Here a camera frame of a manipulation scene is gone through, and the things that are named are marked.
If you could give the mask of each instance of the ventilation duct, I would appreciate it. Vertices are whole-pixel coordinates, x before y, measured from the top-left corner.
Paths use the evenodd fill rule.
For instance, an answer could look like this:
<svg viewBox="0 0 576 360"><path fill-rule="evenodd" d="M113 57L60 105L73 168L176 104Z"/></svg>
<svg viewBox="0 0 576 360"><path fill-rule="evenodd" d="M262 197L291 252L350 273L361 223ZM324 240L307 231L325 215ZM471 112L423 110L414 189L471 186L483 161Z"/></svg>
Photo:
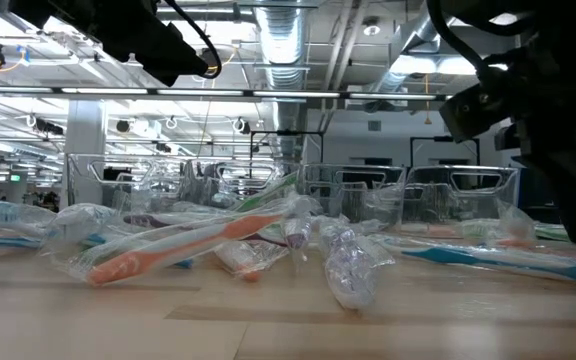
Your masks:
<svg viewBox="0 0 576 360"><path fill-rule="evenodd" d="M446 23L451 24L455 18L444 14ZM393 57L393 64L390 69L375 83L368 85L365 91L375 93L394 93L400 90L401 84L410 73L398 72L399 61L405 61L402 55L427 55L439 52L441 39L437 30L432 25L428 6L424 1L419 9L419 15L413 20L400 25L395 31L394 39L390 44L390 54ZM393 110L397 106L394 101L366 101L364 110L366 112L376 112L382 110Z"/></svg>
<svg viewBox="0 0 576 360"><path fill-rule="evenodd" d="M256 8L260 28L261 50L264 62L279 65L266 70L268 87L272 90L301 90L304 86L303 70L282 69L281 65L298 65L303 60L306 13L294 8ZM304 131L306 129L305 103L276 99L273 103L273 124L276 130ZM301 160L303 136L278 138L273 148L275 156Z"/></svg>

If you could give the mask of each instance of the table surface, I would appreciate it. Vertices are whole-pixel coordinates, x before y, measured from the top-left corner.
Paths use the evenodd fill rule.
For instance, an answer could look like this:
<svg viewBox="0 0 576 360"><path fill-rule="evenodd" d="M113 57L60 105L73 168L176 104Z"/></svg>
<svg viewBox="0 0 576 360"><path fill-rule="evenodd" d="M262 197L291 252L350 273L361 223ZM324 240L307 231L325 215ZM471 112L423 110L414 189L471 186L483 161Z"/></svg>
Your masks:
<svg viewBox="0 0 576 360"><path fill-rule="evenodd" d="M0 359L576 359L576 284L399 259L342 310L321 259L260 282L210 261L93 289L0 256Z"/></svg>

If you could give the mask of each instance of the clear plastic bag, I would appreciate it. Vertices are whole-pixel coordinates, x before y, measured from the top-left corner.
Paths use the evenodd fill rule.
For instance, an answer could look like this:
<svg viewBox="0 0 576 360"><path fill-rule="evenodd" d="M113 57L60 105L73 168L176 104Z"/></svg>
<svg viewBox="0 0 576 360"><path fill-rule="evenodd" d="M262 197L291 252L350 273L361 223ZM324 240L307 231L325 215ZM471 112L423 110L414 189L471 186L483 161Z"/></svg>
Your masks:
<svg viewBox="0 0 576 360"><path fill-rule="evenodd" d="M369 238L357 239L345 219L320 219L319 246L330 290L346 309L364 309L375 300L376 269L394 264Z"/></svg>
<svg viewBox="0 0 576 360"><path fill-rule="evenodd" d="M235 277L257 282L261 271L286 256L288 250L263 241L234 241L220 245L214 253Z"/></svg>
<svg viewBox="0 0 576 360"><path fill-rule="evenodd" d="M128 279L193 258L220 244L245 239L289 214L310 211L311 202L294 195L236 217L223 216L146 231L78 254L69 259L68 272L97 286ZM187 226L193 230L179 231Z"/></svg>
<svg viewBox="0 0 576 360"><path fill-rule="evenodd" d="M302 263L306 262L305 249L312 234L313 218L310 214L291 214L281 222L281 232L290 253L295 269L299 271Z"/></svg>
<svg viewBox="0 0 576 360"><path fill-rule="evenodd" d="M234 211L245 212L254 210L268 202L285 197L290 192L294 191L294 185L297 182L297 173L288 174L281 179L276 180L273 184L268 186L262 192L253 195L240 204L232 208Z"/></svg>
<svg viewBox="0 0 576 360"><path fill-rule="evenodd" d="M517 207L496 200L500 219L497 229L486 235L486 244L491 246L532 247L537 241L535 222Z"/></svg>
<svg viewBox="0 0 576 360"><path fill-rule="evenodd" d="M56 214L31 205L0 201L0 228L16 232L21 237L40 241Z"/></svg>
<svg viewBox="0 0 576 360"><path fill-rule="evenodd" d="M469 246L401 236L382 236L378 241L392 254L409 258L576 281L576 245L573 244L545 241L530 247Z"/></svg>

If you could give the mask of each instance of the plastic bin handle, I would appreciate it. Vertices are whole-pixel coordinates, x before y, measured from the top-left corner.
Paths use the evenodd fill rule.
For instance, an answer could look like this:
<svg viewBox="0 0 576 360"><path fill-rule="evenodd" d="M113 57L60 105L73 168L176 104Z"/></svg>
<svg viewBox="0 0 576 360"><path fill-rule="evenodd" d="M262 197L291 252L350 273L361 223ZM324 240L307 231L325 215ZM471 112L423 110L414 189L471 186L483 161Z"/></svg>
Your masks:
<svg viewBox="0 0 576 360"><path fill-rule="evenodd" d="M455 175L457 176L476 176L476 177L496 177L497 183L495 187L492 188L491 191L481 191L481 190L462 190L457 186L457 182L455 181ZM454 172L450 174L450 182L452 183L453 188L455 191L466 193L466 194L492 194L499 188L501 188L503 178L501 174L496 173L486 173L486 172Z"/></svg>
<svg viewBox="0 0 576 360"><path fill-rule="evenodd" d="M97 181L99 181L99 183L101 184L110 184L110 185L135 185L135 184L143 184L149 177L150 174L152 173L153 169L154 169L154 165L150 162L148 162L147 164L149 165L148 171L146 171L146 174L143 175L143 177L141 178L141 181L127 181L127 180L104 180L103 176L99 175L99 171L97 170L97 167L95 165L108 165L108 164L126 164L129 163L129 161L119 161L119 160L98 160L98 161L92 161L90 163L88 163L88 171L91 172L93 174L93 176L95 177L95 179Z"/></svg>
<svg viewBox="0 0 576 360"><path fill-rule="evenodd" d="M225 170L225 169L241 169L244 171L249 171L249 170L253 170L253 169L267 169L267 170L270 170L270 175L268 175L268 177L265 180L260 179L260 180L264 181L264 183L262 185L252 185L252 183L254 182L254 179L224 179L223 174L222 174L223 171L221 171L221 170ZM250 189L250 190L265 189L268 186L268 184L270 183L270 180L273 178L273 175L275 175L276 173L277 173L277 169L275 167L273 167L271 165L265 165L265 164L223 163L223 164L219 164L217 166L217 174L219 175L219 180L222 181L224 184L226 184L227 186L244 187L244 188Z"/></svg>

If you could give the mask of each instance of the blue toothbrush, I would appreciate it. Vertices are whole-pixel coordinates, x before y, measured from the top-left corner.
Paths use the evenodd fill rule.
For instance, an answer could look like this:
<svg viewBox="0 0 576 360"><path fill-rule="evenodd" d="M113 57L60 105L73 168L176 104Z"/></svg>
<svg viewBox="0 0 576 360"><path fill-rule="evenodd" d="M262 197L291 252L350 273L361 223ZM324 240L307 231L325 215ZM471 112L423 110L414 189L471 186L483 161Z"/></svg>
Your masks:
<svg viewBox="0 0 576 360"><path fill-rule="evenodd" d="M410 248L398 246L394 239L386 240L384 245L402 255L440 264L474 265L576 281L576 261L558 255L460 246Z"/></svg>

